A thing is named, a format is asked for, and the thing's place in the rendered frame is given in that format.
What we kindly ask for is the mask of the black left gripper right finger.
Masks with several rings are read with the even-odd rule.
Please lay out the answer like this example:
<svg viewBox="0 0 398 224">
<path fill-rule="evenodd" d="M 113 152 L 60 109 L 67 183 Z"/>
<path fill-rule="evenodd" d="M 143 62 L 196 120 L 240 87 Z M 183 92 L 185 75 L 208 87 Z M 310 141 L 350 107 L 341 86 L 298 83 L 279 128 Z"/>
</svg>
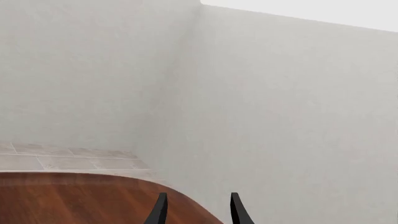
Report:
<svg viewBox="0 0 398 224">
<path fill-rule="evenodd" d="M 233 224 L 254 224 L 237 192 L 231 193 L 230 211 Z"/>
</svg>

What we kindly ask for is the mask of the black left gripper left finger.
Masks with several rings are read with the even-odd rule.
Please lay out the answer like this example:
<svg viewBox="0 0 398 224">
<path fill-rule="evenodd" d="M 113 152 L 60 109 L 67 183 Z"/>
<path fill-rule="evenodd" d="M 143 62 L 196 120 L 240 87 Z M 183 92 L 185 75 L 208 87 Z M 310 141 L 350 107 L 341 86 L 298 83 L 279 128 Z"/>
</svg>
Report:
<svg viewBox="0 0 398 224">
<path fill-rule="evenodd" d="M 160 193 L 159 197 L 147 217 L 147 224 L 165 224 L 167 219 L 167 194 Z"/>
</svg>

